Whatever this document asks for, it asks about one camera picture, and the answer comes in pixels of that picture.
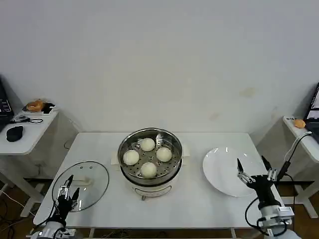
white wall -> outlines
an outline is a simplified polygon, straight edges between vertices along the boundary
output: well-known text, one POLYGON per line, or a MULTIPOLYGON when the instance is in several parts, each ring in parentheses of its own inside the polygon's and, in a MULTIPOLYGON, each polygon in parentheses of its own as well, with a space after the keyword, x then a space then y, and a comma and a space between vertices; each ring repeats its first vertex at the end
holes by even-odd
POLYGON ((2 0, 0 72, 85 131, 247 131, 318 81, 314 0, 2 0))

